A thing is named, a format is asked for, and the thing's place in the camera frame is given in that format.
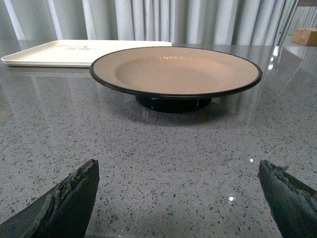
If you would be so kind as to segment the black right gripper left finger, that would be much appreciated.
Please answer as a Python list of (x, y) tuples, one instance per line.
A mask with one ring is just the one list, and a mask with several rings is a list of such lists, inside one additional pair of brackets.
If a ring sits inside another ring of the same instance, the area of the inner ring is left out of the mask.
[(83, 238), (99, 184), (99, 164), (89, 160), (0, 226), (2, 238)]

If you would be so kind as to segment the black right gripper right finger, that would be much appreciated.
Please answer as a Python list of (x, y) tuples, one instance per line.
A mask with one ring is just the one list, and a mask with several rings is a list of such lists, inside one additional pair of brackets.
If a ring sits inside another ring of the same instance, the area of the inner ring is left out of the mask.
[(284, 238), (317, 236), (317, 191), (267, 160), (258, 178), (277, 227)]

